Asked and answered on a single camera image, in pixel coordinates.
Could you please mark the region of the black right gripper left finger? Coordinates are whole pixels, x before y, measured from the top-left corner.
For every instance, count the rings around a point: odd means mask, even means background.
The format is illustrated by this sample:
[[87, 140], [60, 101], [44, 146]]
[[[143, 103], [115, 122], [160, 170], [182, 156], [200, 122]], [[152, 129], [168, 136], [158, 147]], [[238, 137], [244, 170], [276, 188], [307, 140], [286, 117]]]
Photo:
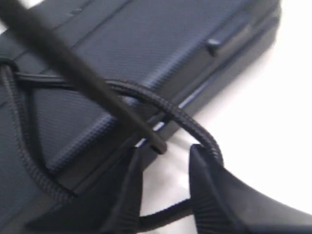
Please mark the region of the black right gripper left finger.
[[94, 188], [26, 224], [32, 234], [135, 234], [143, 189], [142, 155], [129, 149]]

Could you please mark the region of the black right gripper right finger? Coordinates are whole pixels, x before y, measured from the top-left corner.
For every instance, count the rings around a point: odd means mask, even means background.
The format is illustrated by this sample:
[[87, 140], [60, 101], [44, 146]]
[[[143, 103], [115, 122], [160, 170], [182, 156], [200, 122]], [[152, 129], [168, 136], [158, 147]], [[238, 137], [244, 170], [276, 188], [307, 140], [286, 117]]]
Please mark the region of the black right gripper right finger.
[[191, 207], [200, 234], [310, 234], [312, 216], [248, 186], [205, 149], [190, 148]]

